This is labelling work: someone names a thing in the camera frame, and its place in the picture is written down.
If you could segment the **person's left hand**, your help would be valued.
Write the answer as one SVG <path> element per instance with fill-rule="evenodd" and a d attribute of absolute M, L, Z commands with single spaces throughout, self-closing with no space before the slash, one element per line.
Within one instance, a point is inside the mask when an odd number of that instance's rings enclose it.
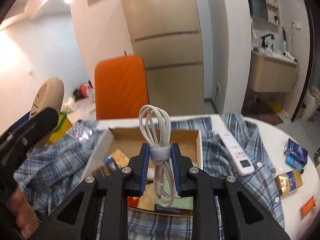
<path fill-rule="evenodd" d="M 39 223 L 35 212 L 19 186 L 11 194 L 7 206 L 15 214 L 16 224 L 20 228 L 22 236 L 26 239 L 30 238 L 39 227 Z"/>

